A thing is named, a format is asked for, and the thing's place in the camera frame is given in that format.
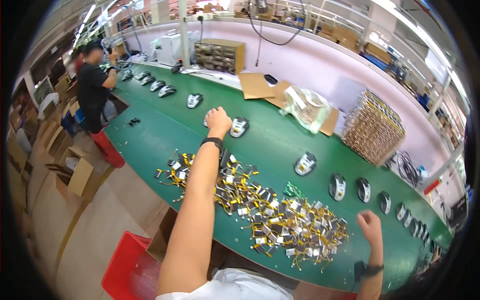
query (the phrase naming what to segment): green workbench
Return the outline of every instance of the green workbench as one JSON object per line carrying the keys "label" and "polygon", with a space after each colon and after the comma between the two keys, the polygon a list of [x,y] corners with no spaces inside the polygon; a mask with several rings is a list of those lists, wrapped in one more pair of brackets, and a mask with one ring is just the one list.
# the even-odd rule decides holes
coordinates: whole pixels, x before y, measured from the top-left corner
{"label": "green workbench", "polygon": [[[353,265],[358,260],[368,261],[370,247],[360,227],[355,224],[356,214],[371,209],[382,220],[384,239],[384,285],[383,292],[399,287],[410,275],[419,257],[428,256],[430,248],[423,241],[414,239],[409,228],[395,217],[395,208],[403,202],[414,217],[426,223],[430,235],[443,245],[448,245],[451,235],[446,226],[428,204],[397,175],[385,168],[376,168],[346,147],[337,136],[322,133],[313,135],[291,116],[281,116],[278,109],[263,100],[244,100],[241,91],[186,74],[172,74],[170,70],[143,65],[132,70],[135,74],[151,71],[157,80],[164,80],[177,87],[174,95],[165,98],[150,92],[150,84],[141,86],[135,78],[122,82],[122,73],[113,93],[130,106],[105,128],[109,139],[135,172],[175,210],[181,202],[180,191],[175,186],[163,185],[154,178],[157,168],[169,169],[167,160],[177,148],[180,153],[196,153],[207,135],[203,126],[205,114],[211,108],[222,106],[232,119],[246,117],[249,130],[239,139],[226,135],[224,147],[228,148],[243,163],[257,165],[260,174],[252,176],[262,186],[273,188],[281,198],[288,181],[297,184],[309,201],[321,201],[337,216],[347,222],[350,235],[339,247],[333,261],[321,273],[324,265],[312,262],[300,263],[301,271],[290,267],[292,259],[280,248],[273,257],[258,254],[250,249],[250,229],[241,229],[249,222],[240,216],[228,216],[217,208],[214,238],[244,257],[271,270],[313,284],[350,291],[353,287]],[[186,107],[191,93],[204,95],[196,108]],[[127,125],[132,118],[139,118],[134,127]],[[317,168],[305,177],[293,170],[293,162],[309,151],[318,159]],[[332,173],[340,173],[347,181],[347,192],[341,202],[334,201],[328,193]],[[356,180],[365,177],[372,187],[372,199],[361,202],[357,197]],[[392,210],[384,215],[376,195],[387,191],[392,197]]]}

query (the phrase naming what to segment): black t-shirt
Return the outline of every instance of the black t-shirt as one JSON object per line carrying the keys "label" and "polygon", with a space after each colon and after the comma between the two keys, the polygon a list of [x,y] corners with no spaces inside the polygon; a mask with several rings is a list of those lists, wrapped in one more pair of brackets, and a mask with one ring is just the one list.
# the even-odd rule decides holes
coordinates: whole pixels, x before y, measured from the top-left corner
{"label": "black t-shirt", "polygon": [[102,87],[102,84],[107,78],[108,74],[103,73],[99,66],[88,63],[84,63],[77,74],[77,100],[85,115],[86,127],[91,133],[102,130],[100,115],[109,94],[109,89]]}

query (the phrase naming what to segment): battery pile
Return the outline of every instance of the battery pile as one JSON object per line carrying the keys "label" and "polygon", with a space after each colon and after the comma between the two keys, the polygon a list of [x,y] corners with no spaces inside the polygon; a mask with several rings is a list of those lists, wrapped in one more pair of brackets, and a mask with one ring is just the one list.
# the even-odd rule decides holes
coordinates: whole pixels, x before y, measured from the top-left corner
{"label": "battery pile", "polygon": [[363,91],[345,118],[345,145],[372,165],[381,166],[404,139],[399,115],[371,90]]}
{"label": "battery pile", "polygon": [[[184,192],[195,155],[182,153],[178,158],[167,162],[170,171],[157,169],[155,177],[167,173],[173,182],[160,183],[177,185]],[[303,192],[290,182],[284,190],[287,197],[279,201],[273,189],[256,181],[247,182],[255,174],[258,174],[256,166],[237,161],[224,149],[215,185],[215,203],[228,215],[238,214],[251,222],[250,226],[242,227],[252,230],[251,240],[255,244],[251,249],[271,257],[279,247],[285,247],[286,255],[294,257],[291,266],[299,270],[300,261],[311,260],[314,264],[332,261],[337,247],[348,238],[347,222],[321,202],[308,203]]]}

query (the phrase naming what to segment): hand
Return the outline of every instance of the hand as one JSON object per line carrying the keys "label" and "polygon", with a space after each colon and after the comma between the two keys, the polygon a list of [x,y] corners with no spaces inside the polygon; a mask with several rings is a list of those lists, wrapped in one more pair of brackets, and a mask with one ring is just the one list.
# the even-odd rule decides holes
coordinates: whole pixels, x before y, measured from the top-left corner
{"label": "hand", "polygon": [[113,64],[113,65],[116,65],[117,64],[117,51],[115,50],[115,48],[112,48],[112,53],[110,53],[108,55],[108,60]]}
{"label": "hand", "polygon": [[357,224],[360,225],[363,236],[370,244],[370,247],[383,246],[382,224],[376,214],[371,210],[359,212]]}
{"label": "hand", "polygon": [[437,247],[437,249],[435,249],[435,252],[433,253],[432,264],[436,262],[439,258],[440,258],[440,247]]}
{"label": "hand", "polygon": [[205,117],[210,132],[208,137],[218,137],[223,139],[227,131],[232,127],[232,120],[221,106],[209,111]]}

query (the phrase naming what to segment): smartwatch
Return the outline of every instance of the smartwatch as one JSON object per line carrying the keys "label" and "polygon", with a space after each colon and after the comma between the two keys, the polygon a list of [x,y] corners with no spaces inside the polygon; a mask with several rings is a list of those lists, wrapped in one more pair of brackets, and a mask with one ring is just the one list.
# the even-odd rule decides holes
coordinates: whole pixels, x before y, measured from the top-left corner
{"label": "smartwatch", "polygon": [[384,269],[384,265],[367,265],[363,275],[366,277],[372,277],[377,275],[383,269]]}
{"label": "smartwatch", "polygon": [[108,72],[110,72],[111,69],[116,69],[116,68],[115,68],[115,67],[109,67],[109,68],[107,69],[107,71],[105,71],[105,73],[108,74]]}
{"label": "smartwatch", "polygon": [[222,152],[222,149],[223,149],[223,141],[220,139],[220,138],[217,138],[217,137],[206,137],[204,138],[204,140],[202,141],[202,143],[200,144],[200,146],[202,146],[203,144],[207,143],[207,142],[213,142],[215,143],[215,146],[220,150],[220,152]]}

